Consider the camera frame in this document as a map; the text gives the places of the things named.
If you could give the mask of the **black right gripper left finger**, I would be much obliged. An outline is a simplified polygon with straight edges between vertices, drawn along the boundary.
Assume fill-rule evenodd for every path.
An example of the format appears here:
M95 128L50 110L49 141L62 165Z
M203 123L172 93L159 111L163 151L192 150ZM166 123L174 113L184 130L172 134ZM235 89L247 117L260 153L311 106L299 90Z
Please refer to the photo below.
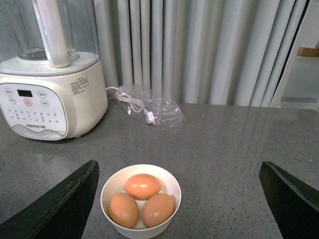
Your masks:
M2 239L80 239L99 180L90 160L25 209L0 225Z

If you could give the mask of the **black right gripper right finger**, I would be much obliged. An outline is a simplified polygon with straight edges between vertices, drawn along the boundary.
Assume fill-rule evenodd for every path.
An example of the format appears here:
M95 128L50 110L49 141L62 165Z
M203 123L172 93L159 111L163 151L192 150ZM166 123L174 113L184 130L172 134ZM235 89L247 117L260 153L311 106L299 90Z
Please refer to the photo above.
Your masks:
M280 233L285 239L319 237L319 192L270 161L259 179Z

